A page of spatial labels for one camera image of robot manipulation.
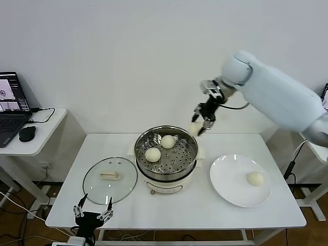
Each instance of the monitor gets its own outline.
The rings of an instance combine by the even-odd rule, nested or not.
[[[29,112],[29,106],[24,96],[15,72],[0,72],[0,112]]]
[[[323,107],[328,111],[328,84],[326,84],[321,97]]]

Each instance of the black mouse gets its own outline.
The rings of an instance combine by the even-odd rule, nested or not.
[[[35,136],[35,126],[25,127],[19,131],[19,140],[21,142],[31,141]]]

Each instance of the glass lid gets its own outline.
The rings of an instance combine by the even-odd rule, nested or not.
[[[127,197],[137,182],[137,170],[122,157],[110,157],[94,165],[83,180],[84,194],[96,204],[107,205]]]

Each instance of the laptop keyboard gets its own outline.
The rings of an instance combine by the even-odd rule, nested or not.
[[[22,124],[21,119],[0,119],[0,132],[13,132]]]

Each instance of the white robotic arm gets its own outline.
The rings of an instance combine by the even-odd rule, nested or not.
[[[247,52],[239,51],[231,56],[222,67],[221,77],[203,81],[201,88],[217,107],[238,90],[247,102],[281,128],[302,133],[310,142],[328,147],[328,112],[320,97]],[[199,104],[195,110],[195,115],[204,118],[201,133],[215,121],[215,117],[214,120],[213,116],[208,117],[209,112],[213,113],[209,109],[213,102],[208,102]]]

